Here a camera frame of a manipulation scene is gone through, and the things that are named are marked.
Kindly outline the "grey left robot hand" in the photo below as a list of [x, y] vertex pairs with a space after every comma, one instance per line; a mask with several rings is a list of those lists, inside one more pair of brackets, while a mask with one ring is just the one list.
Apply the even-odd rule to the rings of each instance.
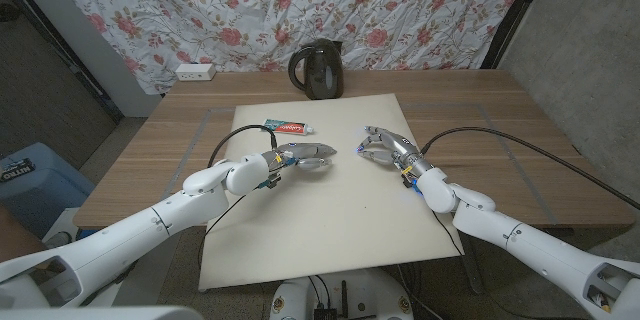
[[303, 170], [313, 170], [331, 164], [330, 156], [337, 151], [322, 143], [285, 143], [274, 150], [262, 153], [270, 172], [297, 166]]

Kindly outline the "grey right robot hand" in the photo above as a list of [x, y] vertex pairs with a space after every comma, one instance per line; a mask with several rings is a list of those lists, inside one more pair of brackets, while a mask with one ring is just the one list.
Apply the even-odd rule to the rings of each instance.
[[406, 137], [375, 126], [366, 126], [368, 136], [356, 153], [381, 165], [394, 165], [402, 175], [419, 178], [434, 168]]

